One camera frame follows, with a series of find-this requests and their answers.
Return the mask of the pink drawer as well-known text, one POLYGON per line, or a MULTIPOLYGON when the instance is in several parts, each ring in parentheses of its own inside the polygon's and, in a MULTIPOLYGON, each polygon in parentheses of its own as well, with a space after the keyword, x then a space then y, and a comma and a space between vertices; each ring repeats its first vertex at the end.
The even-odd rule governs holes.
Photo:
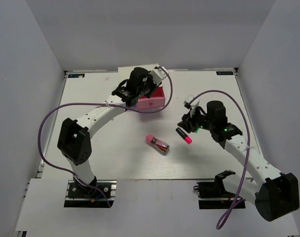
POLYGON ((163 87, 160 86, 150 98, 147 98, 146 96, 139 98, 136 107, 138 110, 159 108, 165 105, 165 100, 166 97, 163 87))

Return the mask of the pink cap highlighter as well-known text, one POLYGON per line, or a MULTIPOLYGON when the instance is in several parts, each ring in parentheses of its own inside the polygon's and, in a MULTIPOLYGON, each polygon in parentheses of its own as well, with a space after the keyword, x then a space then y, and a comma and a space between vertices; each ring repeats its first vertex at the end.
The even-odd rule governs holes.
POLYGON ((176 132, 187 144, 192 143, 192 139, 181 128, 177 127, 176 132))

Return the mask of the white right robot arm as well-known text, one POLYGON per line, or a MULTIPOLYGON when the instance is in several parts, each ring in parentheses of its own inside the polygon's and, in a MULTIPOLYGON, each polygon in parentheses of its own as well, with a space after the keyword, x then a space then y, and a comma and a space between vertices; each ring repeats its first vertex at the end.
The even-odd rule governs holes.
POLYGON ((292 173, 284 174, 247 144, 242 131, 227 121, 226 109, 221 101, 207 103, 207 111, 198 105, 185 102, 189 110, 182 116, 178 126, 186 132, 197 129, 208 130, 211 137, 225 151, 234 156, 242 165, 247 166, 247 172, 253 182, 244 181, 231 170, 217 174, 213 182, 213 191, 221 197, 230 193, 239 196, 253 204, 259 214, 271 222, 300 207, 298 179, 292 173))

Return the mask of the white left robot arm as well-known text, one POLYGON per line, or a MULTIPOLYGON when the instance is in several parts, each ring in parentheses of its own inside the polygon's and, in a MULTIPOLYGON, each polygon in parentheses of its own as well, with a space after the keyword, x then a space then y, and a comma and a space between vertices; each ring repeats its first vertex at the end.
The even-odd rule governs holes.
POLYGON ((70 163, 74 180, 85 197, 96 193, 97 179, 88 160, 92 153, 91 138, 113 118, 136 105, 140 97, 151 97, 162 84, 162 79, 156 77, 154 72, 135 67, 130 77, 112 91, 105 106, 98 106, 77 119, 63 121, 57 147, 70 163))

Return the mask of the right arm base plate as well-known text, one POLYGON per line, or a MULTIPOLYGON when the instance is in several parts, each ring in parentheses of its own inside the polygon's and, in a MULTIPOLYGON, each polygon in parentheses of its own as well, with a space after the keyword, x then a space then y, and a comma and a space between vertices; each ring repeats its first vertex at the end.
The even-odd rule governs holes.
POLYGON ((231 170, 225 170, 217 174, 213 180, 197 181, 193 190, 198 194, 199 209, 229 209, 235 194, 225 190, 223 179, 234 174, 235 172, 231 170))

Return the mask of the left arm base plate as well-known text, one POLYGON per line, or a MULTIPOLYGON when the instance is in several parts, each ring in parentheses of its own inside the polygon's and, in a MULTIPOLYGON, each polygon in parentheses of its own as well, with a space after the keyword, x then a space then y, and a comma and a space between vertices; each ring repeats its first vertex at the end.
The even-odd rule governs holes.
POLYGON ((116 180, 97 181, 96 187, 101 192, 83 187, 74 180, 69 180, 65 195, 65 208, 110 208, 113 205, 116 192, 116 180))

